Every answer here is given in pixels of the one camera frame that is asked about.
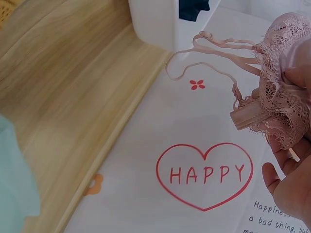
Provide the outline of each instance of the dark blue cloth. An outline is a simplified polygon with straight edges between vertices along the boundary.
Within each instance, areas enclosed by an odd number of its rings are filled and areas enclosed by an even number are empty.
[[[179,0],[179,18],[196,22],[200,11],[209,11],[208,0]]]

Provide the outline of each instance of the light blue fabric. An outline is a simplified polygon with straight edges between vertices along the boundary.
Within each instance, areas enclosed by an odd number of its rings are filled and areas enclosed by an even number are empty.
[[[0,115],[0,233],[20,233],[40,213],[35,180],[19,150],[14,126]]]

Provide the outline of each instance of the white plastic container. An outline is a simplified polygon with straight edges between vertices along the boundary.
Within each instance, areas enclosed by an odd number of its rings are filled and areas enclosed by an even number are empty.
[[[210,0],[209,11],[201,11],[196,22],[179,19],[178,0],[129,0],[138,37],[169,51],[192,48],[192,38],[203,30],[221,0]]]

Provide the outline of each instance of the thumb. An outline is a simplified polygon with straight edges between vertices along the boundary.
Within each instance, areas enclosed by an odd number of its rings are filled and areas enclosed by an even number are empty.
[[[288,68],[285,76],[293,84],[306,88],[311,93],[311,65]]]

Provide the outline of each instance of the light wood grain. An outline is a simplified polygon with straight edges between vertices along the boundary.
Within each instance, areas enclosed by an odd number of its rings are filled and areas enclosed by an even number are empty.
[[[0,113],[42,202],[23,232],[59,233],[169,54],[136,37],[126,0],[27,0],[0,44]]]

